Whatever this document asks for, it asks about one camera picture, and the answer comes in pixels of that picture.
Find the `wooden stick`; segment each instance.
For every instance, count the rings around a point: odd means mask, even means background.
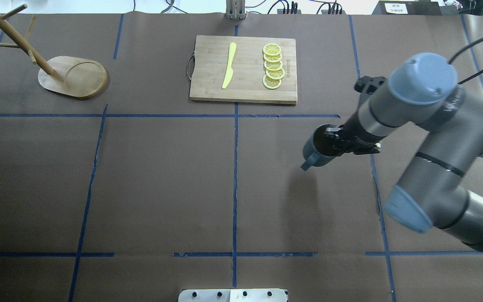
[[[54,69],[51,67],[46,60],[27,42],[21,35],[10,25],[7,21],[3,20],[0,15],[0,29],[7,34],[9,38],[12,39],[18,46],[23,50],[25,53],[27,53],[28,50],[31,50],[33,52],[33,55],[35,56],[35,59],[38,62],[38,65],[42,70],[44,70],[48,75],[52,74]]]
[[[33,15],[31,18],[31,22],[29,23],[29,28],[27,29],[27,33],[25,34],[25,40],[29,42],[29,37],[31,36],[31,32],[33,31],[33,26],[35,26],[36,22],[36,14]]]
[[[29,57],[31,58],[31,61],[33,61],[33,64],[36,65],[36,59],[35,59],[35,56],[33,55],[33,52],[29,49],[27,51],[27,54],[29,55]]]
[[[18,44],[0,43],[0,47],[20,48]]]
[[[5,15],[2,15],[1,16],[1,19],[5,20],[7,19],[8,17],[11,17],[13,15],[16,15],[17,13],[25,10],[25,8],[27,8],[27,4],[22,4],[21,6],[17,7],[17,8],[14,8],[13,10],[11,10],[10,12],[6,13]]]

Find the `cup handle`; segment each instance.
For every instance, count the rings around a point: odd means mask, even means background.
[[[305,162],[301,165],[301,169],[303,171],[309,170],[310,166],[316,163],[318,161],[318,154],[316,152],[313,152],[306,160]]]

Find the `wooden cutting board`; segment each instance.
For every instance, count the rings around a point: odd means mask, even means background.
[[[234,76],[228,87],[222,89],[230,42],[236,43],[236,54],[232,61]],[[262,83],[265,75],[262,48],[268,43],[276,43],[282,48],[283,69],[286,73],[280,87],[274,90],[266,88]],[[295,105],[296,41],[246,36],[197,36],[190,99]]]

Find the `blue cup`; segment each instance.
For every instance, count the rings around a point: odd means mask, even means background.
[[[334,151],[330,149],[324,135],[325,129],[329,127],[335,128],[336,126],[330,124],[319,126],[305,143],[303,147],[305,162],[301,165],[301,169],[304,171],[311,166],[321,167],[335,158],[335,156],[332,156]]]

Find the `knife blade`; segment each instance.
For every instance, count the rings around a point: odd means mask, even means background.
[[[234,70],[232,69],[232,60],[234,59],[234,54],[236,53],[236,43],[230,42],[229,45],[229,60],[226,63],[225,79],[223,80],[223,86],[221,88],[225,89],[230,84],[232,76],[234,75]]]

